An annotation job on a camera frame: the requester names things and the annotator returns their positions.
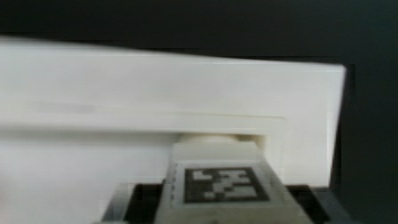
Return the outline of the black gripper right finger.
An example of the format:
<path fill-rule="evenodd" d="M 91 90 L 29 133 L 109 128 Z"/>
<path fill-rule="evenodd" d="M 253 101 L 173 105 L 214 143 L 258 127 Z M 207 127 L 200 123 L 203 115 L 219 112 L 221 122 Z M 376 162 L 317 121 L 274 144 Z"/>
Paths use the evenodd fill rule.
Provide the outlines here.
<path fill-rule="evenodd" d="M 289 185 L 287 188 L 314 224 L 356 224 L 356 220 L 328 187 Z"/>

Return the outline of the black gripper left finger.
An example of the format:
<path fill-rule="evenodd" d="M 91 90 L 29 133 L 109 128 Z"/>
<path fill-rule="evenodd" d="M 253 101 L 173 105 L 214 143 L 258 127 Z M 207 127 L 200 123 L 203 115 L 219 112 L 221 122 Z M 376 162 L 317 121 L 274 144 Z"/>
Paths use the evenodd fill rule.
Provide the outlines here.
<path fill-rule="evenodd" d="M 162 183 L 123 183 L 95 224 L 155 224 L 162 187 Z"/>

